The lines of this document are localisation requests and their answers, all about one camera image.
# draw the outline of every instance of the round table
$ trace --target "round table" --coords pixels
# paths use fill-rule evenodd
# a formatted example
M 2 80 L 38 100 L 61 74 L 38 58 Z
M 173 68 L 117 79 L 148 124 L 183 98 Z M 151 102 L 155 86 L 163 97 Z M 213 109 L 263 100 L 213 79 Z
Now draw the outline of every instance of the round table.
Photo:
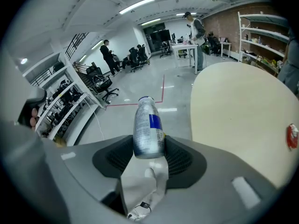
M 277 188 L 289 182 L 299 160 L 299 148 L 286 144 L 291 123 L 299 128 L 299 101 L 259 68 L 217 63 L 193 83 L 192 140 L 237 155 Z

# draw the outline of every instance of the brown wall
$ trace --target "brown wall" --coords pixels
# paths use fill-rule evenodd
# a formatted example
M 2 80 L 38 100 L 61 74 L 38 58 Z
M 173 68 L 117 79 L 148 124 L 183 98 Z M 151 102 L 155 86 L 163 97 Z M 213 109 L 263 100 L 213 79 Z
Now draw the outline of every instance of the brown wall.
M 234 7 L 232 9 L 219 12 L 217 14 L 211 15 L 207 18 L 204 18 L 203 24 L 206 29 L 206 32 L 209 33 L 213 31 L 216 37 L 227 37 L 229 42 L 232 43 L 231 51 L 239 53 L 239 42 L 240 42 L 240 32 L 239 32 L 239 21 L 238 21 L 238 12 L 241 15 L 243 14 L 259 14 L 260 12 L 264 14 L 271 14 L 271 15 L 280 15 L 277 11 L 270 5 L 270 3 L 252 3 L 247 4 L 239 7 Z M 241 24 L 245 24 L 247 26 L 249 21 L 245 18 L 241 19 Z M 256 27 L 260 29 L 270 30 L 270 31 L 277 31 L 283 35 L 287 35 L 288 29 L 274 25 L 269 23 L 263 22 L 252 22 L 251 27 Z M 244 39 L 245 35 L 248 34 L 248 31 L 242 32 L 242 39 Z M 285 51 L 286 43 L 276 40 L 271 37 L 267 37 L 264 35 L 261 36 L 261 41 L 263 45 L 270 45 L 271 48 L 276 49 L 277 51 L 282 49 Z M 251 34 L 252 38 L 258 38 L 258 34 Z M 282 60 L 282 57 L 276 55 L 273 52 L 270 52 L 266 49 L 261 47 L 251 45 L 249 47 L 248 43 L 242 42 L 242 49 L 250 50 L 255 52 L 258 55 L 264 56 L 268 59 L 277 59 Z

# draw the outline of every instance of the bottle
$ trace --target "bottle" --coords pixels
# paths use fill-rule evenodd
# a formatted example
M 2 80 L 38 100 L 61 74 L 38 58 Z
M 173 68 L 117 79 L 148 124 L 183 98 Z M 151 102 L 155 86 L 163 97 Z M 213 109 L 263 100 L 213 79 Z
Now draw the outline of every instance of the bottle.
M 150 96 L 138 100 L 133 130 L 133 150 L 138 159 L 164 156 L 164 133 L 155 101 Z

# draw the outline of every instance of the white shirt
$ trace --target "white shirt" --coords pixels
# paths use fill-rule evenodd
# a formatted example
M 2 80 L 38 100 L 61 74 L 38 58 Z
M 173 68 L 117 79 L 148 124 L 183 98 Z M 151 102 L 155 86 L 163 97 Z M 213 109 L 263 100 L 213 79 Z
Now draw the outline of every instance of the white shirt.
M 198 20 L 201 23 L 201 21 L 199 19 L 196 19 L 196 18 L 194 18 L 194 20 L 191 22 L 190 25 L 191 25 L 191 31 L 192 31 L 192 38 L 194 38 L 196 36 L 196 34 L 198 33 L 197 29 L 194 25 L 195 20 Z M 193 40 L 193 44 L 198 44 L 199 46 L 201 46 L 204 43 L 205 43 L 205 39 L 203 37 L 197 38 L 196 41 Z

